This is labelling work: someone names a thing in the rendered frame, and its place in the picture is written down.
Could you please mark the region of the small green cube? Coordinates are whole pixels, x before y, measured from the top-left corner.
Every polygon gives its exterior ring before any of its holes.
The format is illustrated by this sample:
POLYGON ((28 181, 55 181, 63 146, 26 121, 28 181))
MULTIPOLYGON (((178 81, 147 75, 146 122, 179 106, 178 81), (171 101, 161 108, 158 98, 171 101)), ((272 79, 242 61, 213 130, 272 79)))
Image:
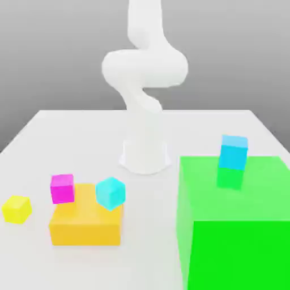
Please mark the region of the small green cube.
POLYGON ((217 185, 221 188, 240 190, 243 177, 243 170, 220 167, 217 169, 217 185))

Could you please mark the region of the small cyan cube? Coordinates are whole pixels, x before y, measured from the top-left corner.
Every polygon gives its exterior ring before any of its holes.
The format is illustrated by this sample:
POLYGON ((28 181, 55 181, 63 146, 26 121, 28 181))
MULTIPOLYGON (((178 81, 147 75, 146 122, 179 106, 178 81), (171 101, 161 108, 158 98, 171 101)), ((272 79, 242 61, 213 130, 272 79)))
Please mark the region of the small cyan cube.
POLYGON ((112 211, 126 199, 126 186, 120 180, 109 177, 96 184, 96 202, 112 211))

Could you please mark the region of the large orange box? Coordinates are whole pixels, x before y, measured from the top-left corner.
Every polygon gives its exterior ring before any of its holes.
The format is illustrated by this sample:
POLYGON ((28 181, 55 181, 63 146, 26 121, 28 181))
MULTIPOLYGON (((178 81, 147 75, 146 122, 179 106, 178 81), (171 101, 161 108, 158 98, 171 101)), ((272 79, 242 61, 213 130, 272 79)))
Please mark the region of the large orange box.
POLYGON ((49 223, 54 246, 118 246, 123 205, 112 211, 96 202, 95 185, 75 184, 75 201, 56 205, 49 223))

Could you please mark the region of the small blue cube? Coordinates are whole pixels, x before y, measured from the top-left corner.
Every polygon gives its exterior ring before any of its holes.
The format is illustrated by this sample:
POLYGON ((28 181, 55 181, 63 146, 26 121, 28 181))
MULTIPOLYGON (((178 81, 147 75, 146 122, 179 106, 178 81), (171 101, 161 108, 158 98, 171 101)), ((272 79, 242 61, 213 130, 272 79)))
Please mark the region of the small blue cube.
POLYGON ((248 155, 247 137, 223 135, 219 168, 244 170, 248 155))

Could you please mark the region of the small yellow cube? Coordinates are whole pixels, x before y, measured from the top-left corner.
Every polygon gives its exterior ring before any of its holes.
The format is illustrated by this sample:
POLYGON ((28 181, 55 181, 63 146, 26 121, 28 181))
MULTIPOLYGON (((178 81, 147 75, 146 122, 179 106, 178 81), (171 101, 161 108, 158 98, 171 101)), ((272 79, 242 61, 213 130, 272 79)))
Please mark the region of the small yellow cube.
POLYGON ((12 195, 2 206, 2 213, 5 222, 23 224, 32 213, 30 199, 12 195))

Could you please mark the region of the small magenta cube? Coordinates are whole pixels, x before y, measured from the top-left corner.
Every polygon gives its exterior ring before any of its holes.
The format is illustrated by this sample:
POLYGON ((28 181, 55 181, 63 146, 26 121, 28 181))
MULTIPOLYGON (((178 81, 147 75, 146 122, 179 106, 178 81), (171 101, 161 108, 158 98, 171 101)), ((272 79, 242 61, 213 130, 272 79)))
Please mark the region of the small magenta cube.
POLYGON ((50 192, 53 204, 74 202, 74 176, 72 174, 52 175, 50 192))

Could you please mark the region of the large green box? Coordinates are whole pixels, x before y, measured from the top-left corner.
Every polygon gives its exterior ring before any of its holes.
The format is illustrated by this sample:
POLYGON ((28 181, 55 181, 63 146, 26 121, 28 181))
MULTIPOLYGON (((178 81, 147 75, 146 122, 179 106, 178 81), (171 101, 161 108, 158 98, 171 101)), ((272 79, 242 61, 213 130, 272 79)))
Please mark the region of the large green box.
POLYGON ((290 169, 247 159, 240 190, 216 156, 180 158, 176 232, 183 290, 290 290, 290 169))

